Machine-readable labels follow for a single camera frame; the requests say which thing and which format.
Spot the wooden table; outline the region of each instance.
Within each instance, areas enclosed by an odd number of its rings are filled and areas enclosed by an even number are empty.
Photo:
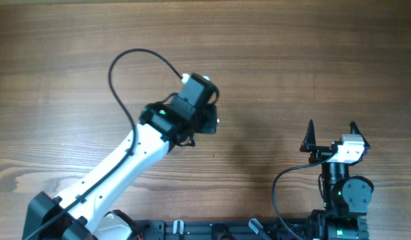
[[[0,239],[20,239],[28,202],[54,195],[109,154],[129,124],[107,86],[143,47],[220,88],[215,135],[175,148],[117,200],[134,219],[275,217],[271,185],[300,153],[355,120],[372,149],[351,175],[376,190],[372,239],[411,239],[411,5],[321,1],[0,7]],[[179,91],[154,56],[114,73],[134,116]],[[321,209],[316,167],[278,184],[286,217]]]

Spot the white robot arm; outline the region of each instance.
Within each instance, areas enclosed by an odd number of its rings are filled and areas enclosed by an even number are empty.
[[[130,132],[92,172],[53,199],[44,192],[32,199],[23,239],[93,239],[111,205],[143,171],[176,145],[194,146],[194,133],[215,133],[218,88],[196,73],[184,75],[182,82],[180,93],[146,105],[135,134]],[[209,103],[214,93],[216,100]],[[188,138],[191,142],[182,145]]]

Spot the black cable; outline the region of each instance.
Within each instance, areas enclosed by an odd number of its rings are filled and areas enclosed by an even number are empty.
[[[191,134],[191,135],[189,136],[189,143],[185,143],[185,144],[176,143],[176,145],[179,146],[179,147],[195,147],[195,146],[196,146],[196,143],[195,143],[195,141],[193,140],[193,134]]]
[[[297,166],[297,167],[290,167],[289,169],[286,169],[284,171],[282,171],[281,173],[279,173],[277,175],[277,177],[274,179],[274,183],[272,184],[272,203],[274,204],[274,209],[275,212],[277,213],[278,217],[280,218],[281,223],[284,225],[284,227],[297,239],[297,240],[303,240],[301,237],[299,237],[297,234],[295,234],[286,224],[286,222],[283,220],[283,217],[281,216],[281,213],[278,211],[278,206],[277,206],[277,200],[275,197],[275,186],[277,184],[278,179],[284,174],[284,173],[288,173],[290,171],[293,170],[298,170],[298,169],[305,169],[305,168],[309,168],[309,167],[315,167],[317,165],[321,165],[323,163],[326,163],[327,161],[329,161],[336,153],[338,152],[337,149],[334,150],[334,153],[329,156],[326,160],[317,162],[317,163],[311,163],[311,164],[307,164],[307,165],[301,165],[301,166]]]
[[[214,88],[214,93],[216,94],[216,99],[210,105],[215,105],[219,100],[219,89],[217,87]]]
[[[164,63],[166,63],[171,70],[181,79],[181,75],[177,72],[177,70],[171,65],[171,63],[165,59],[163,56],[160,54],[148,50],[148,49],[129,49],[127,51],[124,51],[120,53],[111,63],[111,66],[109,67],[109,72],[107,74],[107,80],[109,83],[109,88],[111,89],[111,92],[115,99],[117,100],[119,106],[123,109],[125,115],[127,116],[130,125],[131,125],[131,130],[133,131],[133,140],[131,141],[130,148],[127,150],[127,153],[124,155],[124,157],[113,167],[109,172],[107,172],[98,182],[93,184],[88,190],[85,191],[81,196],[79,196],[73,203],[71,203],[69,206],[64,208],[59,214],[56,216],[52,217],[50,220],[48,220],[46,223],[44,223],[42,226],[40,226],[37,230],[35,230],[33,233],[31,233],[28,237],[25,238],[25,240],[31,239],[32,237],[36,236],[37,234],[40,234],[44,229],[48,228],[51,224],[56,222],[59,218],[64,216],[69,210],[71,210],[74,206],[76,206],[78,203],[80,203],[82,200],[84,200],[94,189],[96,189],[99,185],[101,185],[112,173],[114,173],[124,162],[127,160],[127,158],[130,156],[131,153],[133,153],[134,147],[135,147],[135,142],[136,142],[136,130],[135,130],[135,123],[133,120],[133,117],[130,115],[130,112],[127,110],[121,99],[118,97],[118,94],[115,92],[115,89],[113,88],[112,84],[112,70],[117,61],[122,58],[124,55],[128,53],[133,53],[133,52],[145,52],[145,53],[150,53],[152,55],[155,55],[159,59],[161,59]]]
[[[374,191],[374,185],[373,185],[373,183],[371,182],[371,180],[369,180],[369,179],[367,179],[367,178],[365,178],[365,177],[363,177],[363,176],[353,176],[353,177],[351,177],[351,179],[359,179],[359,180],[361,180],[361,181],[365,181],[365,182],[368,184],[368,186],[370,187],[371,192],[373,193],[373,191]]]
[[[320,190],[321,198],[324,199],[323,191],[322,191],[322,189],[321,189],[321,177],[322,177],[322,176],[323,176],[323,173],[320,173],[320,174],[318,175],[318,190]]]
[[[168,95],[163,101],[160,102],[165,103],[166,101],[168,101],[168,99],[177,95],[179,95],[179,93],[170,93],[170,95]]]

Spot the cable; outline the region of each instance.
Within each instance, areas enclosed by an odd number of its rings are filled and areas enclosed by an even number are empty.
[[[219,89],[217,87],[214,88],[214,93],[216,94],[216,99],[210,105],[215,105],[219,100]]]
[[[365,177],[363,177],[363,176],[353,176],[353,177],[351,177],[351,179],[359,179],[359,180],[361,180],[361,181],[365,181],[365,182],[368,184],[368,186],[370,187],[371,192],[373,193],[373,191],[374,191],[374,185],[373,185],[373,183],[371,182],[371,180],[369,180],[369,179],[367,179],[367,178],[365,178]]]
[[[320,174],[318,175],[318,190],[320,190],[321,198],[324,199],[323,191],[322,191],[322,189],[321,189],[321,177],[322,177],[322,176],[323,176],[323,173],[320,173]]]
[[[179,93],[170,93],[170,95],[168,95],[163,101],[160,101],[161,103],[165,103],[166,101],[168,101],[168,99],[170,99],[171,97],[177,96],[179,95]]]
[[[56,216],[52,217],[50,220],[48,220],[46,223],[44,223],[42,226],[40,226],[37,230],[35,230],[33,233],[31,233],[28,237],[25,238],[25,240],[29,240],[33,238],[34,236],[40,234],[44,229],[48,228],[51,224],[56,222],[59,218],[64,216],[66,213],[68,213],[74,206],[76,206],[78,203],[80,203],[82,200],[84,200],[94,189],[96,189],[99,185],[101,185],[112,173],[114,173],[124,162],[127,160],[127,158],[130,156],[131,153],[133,153],[134,147],[135,147],[135,142],[136,142],[136,128],[135,128],[135,123],[133,120],[133,117],[130,115],[130,112],[127,110],[127,107],[123,104],[121,99],[118,97],[118,94],[115,92],[115,89],[113,88],[113,83],[112,83],[112,70],[117,61],[122,58],[124,55],[128,53],[133,53],[133,52],[144,52],[144,53],[150,53],[152,55],[155,55],[159,59],[161,59],[164,63],[166,63],[171,70],[181,79],[181,75],[177,70],[173,67],[173,65],[165,59],[163,56],[160,54],[148,50],[148,49],[129,49],[127,51],[124,51],[120,53],[111,63],[111,66],[109,67],[109,72],[107,74],[107,80],[109,83],[109,88],[111,89],[112,95],[115,97],[117,100],[119,106],[123,109],[125,115],[127,116],[130,125],[131,125],[131,130],[133,131],[133,141],[131,141],[130,148],[127,150],[127,153],[124,155],[124,157],[113,167],[109,172],[107,172],[98,182],[93,184],[88,190],[85,191],[81,196],[79,196],[73,203],[71,203],[69,206],[64,208],[59,214]]]
[[[278,179],[284,174],[284,173],[288,173],[290,171],[293,170],[298,170],[298,169],[305,169],[305,168],[309,168],[309,167],[315,167],[317,165],[321,165],[323,163],[326,163],[327,161],[329,161],[336,153],[338,152],[337,149],[334,150],[333,154],[331,154],[326,160],[317,162],[317,163],[311,163],[311,164],[307,164],[307,165],[301,165],[301,166],[297,166],[297,167],[290,167],[289,169],[286,169],[284,171],[282,171],[281,173],[278,173],[277,177],[274,179],[274,183],[272,184],[272,203],[274,204],[274,209],[275,212],[277,213],[278,217],[280,218],[281,223],[284,225],[284,227],[297,239],[297,240],[303,240],[301,237],[299,237],[297,234],[295,234],[286,224],[286,222],[283,220],[283,217],[281,216],[281,213],[278,211],[278,206],[277,206],[277,200],[275,197],[275,186],[277,184]]]
[[[185,143],[185,144],[176,143],[176,145],[179,146],[179,147],[195,147],[195,146],[196,146],[196,143],[195,143],[195,141],[193,140],[193,134],[191,134],[191,135],[189,136],[189,143]]]

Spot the wood grain surface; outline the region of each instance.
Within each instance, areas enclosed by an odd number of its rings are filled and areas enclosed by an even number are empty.
[[[129,123],[107,86],[134,47],[220,88],[215,135],[175,148],[117,200],[134,219],[275,217],[271,185],[300,153],[355,120],[372,149],[350,169],[376,189],[372,239],[411,239],[411,4],[228,1],[0,7],[0,239],[20,239],[28,202],[92,170]],[[124,57],[121,98],[142,107],[181,83],[154,56]],[[316,167],[278,183],[286,217],[321,209]]]

